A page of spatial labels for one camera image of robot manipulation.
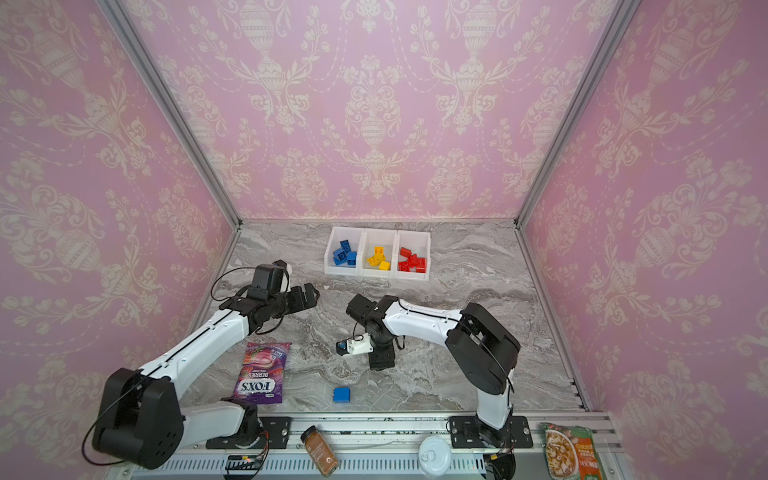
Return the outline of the yellow long lego brick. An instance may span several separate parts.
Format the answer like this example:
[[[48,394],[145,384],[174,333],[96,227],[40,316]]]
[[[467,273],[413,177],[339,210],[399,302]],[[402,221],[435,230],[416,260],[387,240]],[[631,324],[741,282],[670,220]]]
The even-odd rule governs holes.
[[[385,257],[383,255],[374,255],[372,257],[369,257],[367,262],[368,264],[373,268],[378,268],[380,264],[385,260]]]

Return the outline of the blue lego brick lowest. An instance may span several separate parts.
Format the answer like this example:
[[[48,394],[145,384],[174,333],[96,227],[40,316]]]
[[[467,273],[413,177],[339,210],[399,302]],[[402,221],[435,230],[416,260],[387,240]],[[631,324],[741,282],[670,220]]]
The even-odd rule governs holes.
[[[349,403],[351,401],[351,390],[349,387],[337,387],[333,390],[334,403]]]

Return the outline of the red square lego brick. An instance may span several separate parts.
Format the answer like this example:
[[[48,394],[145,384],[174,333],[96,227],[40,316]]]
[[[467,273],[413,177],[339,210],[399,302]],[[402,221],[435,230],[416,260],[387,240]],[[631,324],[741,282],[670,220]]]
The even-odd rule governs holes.
[[[414,264],[410,260],[400,261],[398,263],[398,270],[404,272],[411,272],[414,269]]]

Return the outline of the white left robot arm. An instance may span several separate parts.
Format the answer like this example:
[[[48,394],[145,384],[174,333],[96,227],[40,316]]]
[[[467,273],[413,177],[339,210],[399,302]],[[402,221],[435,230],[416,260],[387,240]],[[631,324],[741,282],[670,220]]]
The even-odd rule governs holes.
[[[320,298],[311,284],[294,286],[263,300],[238,291],[224,300],[200,328],[143,366],[120,368],[107,379],[96,420],[81,449],[111,456],[113,464],[155,469],[183,447],[222,439],[247,448],[266,434],[256,406],[224,398],[183,408],[191,384],[232,346],[259,332],[269,320],[314,308]]]

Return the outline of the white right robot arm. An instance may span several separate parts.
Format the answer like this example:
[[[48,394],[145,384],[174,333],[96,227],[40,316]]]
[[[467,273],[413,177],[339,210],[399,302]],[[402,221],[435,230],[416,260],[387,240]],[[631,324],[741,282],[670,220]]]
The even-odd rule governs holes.
[[[521,345],[482,305],[440,310],[391,295],[374,302],[358,294],[346,313],[363,331],[338,341],[338,355],[366,354],[369,368],[382,371],[395,366],[395,350],[404,347],[406,337],[446,347],[477,390],[473,427],[478,440],[500,449],[513,447],[511,395]]]

